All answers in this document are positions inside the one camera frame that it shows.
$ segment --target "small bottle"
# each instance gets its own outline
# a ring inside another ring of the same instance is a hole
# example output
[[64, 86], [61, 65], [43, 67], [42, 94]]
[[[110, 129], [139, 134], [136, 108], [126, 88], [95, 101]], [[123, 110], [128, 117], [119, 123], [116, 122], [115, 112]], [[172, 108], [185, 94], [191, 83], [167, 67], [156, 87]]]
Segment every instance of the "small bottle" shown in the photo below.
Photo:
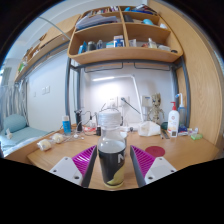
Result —
[[1, 142], [0, 142], [0, 158], [1, 158], [1, 159], [4, 159], [4, 154], [3, 154], [3, 151], [2, 151], [2, 145], [1, 145]]
[[65, 135], [71, 135], [71, 126], [69, 121], [69, 116], [62, 116], [62, 124], [64, 128]]
[[99, 112], [101, 137], [97, 148], [104, 184], [117, 188], [124, 181], [125, 140], [120, 134], [121, 113], [110, 110]]
[[89, 41], [87, 51], [93, 51], [93, 50], [96, 50], [96, 44], [93, 41]]
[[102, 40], [99, 40], [98, 42], [97, 42], [97, 47], [96, 47], [97, 49], [102, 49], [103, 48], [103, 41]]
[[184, 107], [184, 104], [183, 104], [183, 97], [182, 97], [182, 93], [179, 93], [176, 95], [176, 98], [181, 96], [181, 103], [180, 103], [180, 106], [178, 108], [178, 112], [180, 114], [180, 119], [179, 119], [179, 126], [181, 128], [183, 127], [186, 127], [186, 108]]
[[149, 38], [148, 47], [149, 48], [157, 48], [156, 42], [152, 41], [151, 38]]
[[179, 112], [177, 111], [176, 108], [176, 102], [171, 102], [173, 103], [173, 108], [169, 113], [168, 116], [168, 127], [167, 131], [171, 133], [171, 131], [176, 131], [178, 133], [179, 129]]

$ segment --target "glass bottle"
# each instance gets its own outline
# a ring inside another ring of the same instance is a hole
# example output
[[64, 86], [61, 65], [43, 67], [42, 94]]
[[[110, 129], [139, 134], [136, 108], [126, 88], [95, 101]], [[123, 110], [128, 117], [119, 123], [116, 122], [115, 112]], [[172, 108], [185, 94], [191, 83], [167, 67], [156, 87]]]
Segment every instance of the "glass bottle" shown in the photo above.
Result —
[[99, 112], [101, 137], [98, 140], [100, 165], [104, 184], [117, 188], [124, 181], [125, 140], [120, 134], [121, 113], [114, 110]]

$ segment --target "bed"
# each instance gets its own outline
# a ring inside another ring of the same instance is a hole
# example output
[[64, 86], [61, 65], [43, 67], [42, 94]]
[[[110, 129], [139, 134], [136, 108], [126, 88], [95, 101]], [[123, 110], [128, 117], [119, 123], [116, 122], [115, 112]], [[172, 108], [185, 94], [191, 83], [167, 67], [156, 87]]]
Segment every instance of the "bed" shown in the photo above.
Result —
[[[16, 149], [51, 133], [27, 126], [25, 118], [18, 114], [12, 114], [6, 117], [3, 126], [3, 130], [0, 132], [0, 142], [4, 156], [7, 156]], [[7, 138], [7, 129], [9, 129], [12, 134], [11, 139]]]

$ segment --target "wooden shelf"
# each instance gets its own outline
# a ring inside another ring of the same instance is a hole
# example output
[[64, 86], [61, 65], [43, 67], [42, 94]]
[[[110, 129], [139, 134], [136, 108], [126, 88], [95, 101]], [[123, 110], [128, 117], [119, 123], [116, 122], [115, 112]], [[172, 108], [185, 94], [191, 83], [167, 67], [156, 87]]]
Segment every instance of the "wooden shelf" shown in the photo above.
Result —
[[160, 19], [159, 16], [155, 16], [155, 15], [151, 15], [147, 13], [141, 13], [141, 12], [127, 11], [127, 12], [122, 12], [122, 15], [129, 15], [132, 19], [137, 19], [141, 21], [143, 21], [144, 19], [150, 19], [155, 25], [158, 24]]
[[[183, 50], [172, 30], [160, 16], [140, 12], [123, 11], [127, 7], [128, 6], [119, 6], [119, 12], [105, 13], [103, 15], [116, 15], [121, 19], [120, 23], [97, 25], [83, 30], [75, 29], [69, 43], [67, 51], [68, 57], [75, 60], [79, 64], [119, 59], [143, 59], [174, 62], [183, 54]], [[154, 25], [128, 23], [124, 21], [123, 15], [130, 15], [133, 19], [141, 21], [144, 19], [150, 19]], [[167, 29], [161, 28], [161, 23], [166, 25]], [[113, 41], [114, 36], [117, 35], [123, 35], [125, 47], [104, 48], [78, 54], [79, 47], [84, 41], [87, 44], [89, 41], [94, 41], [97, 43], [99, 40], [109, 42]], [[148, 38], [152, 38], [152, 40], [157, 44], [168, 46], [171, 50], [176, 50], [178, 53], [161, 49], [129, 46], [129, 40], [136, 39], [136, 41], [147, 43]]]
[[137, 23], [125, 23], [125, 25], [129, 40], [136, 39], [136, 41], [148, 42], [148, 38], [152, 38], [158, 44], [165, 44], [170, 35], [169, 30], [158, 26]]

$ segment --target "blue bottle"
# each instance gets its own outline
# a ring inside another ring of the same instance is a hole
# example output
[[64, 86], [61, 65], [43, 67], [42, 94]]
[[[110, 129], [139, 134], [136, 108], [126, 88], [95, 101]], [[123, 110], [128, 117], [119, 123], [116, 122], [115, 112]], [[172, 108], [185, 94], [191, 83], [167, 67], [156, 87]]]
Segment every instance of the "blue bottle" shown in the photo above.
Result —
[[71, 135], [71, 126], [69, 121], [69, 116], [62, 116], [62, 124], [64, 128], [65, 135]]

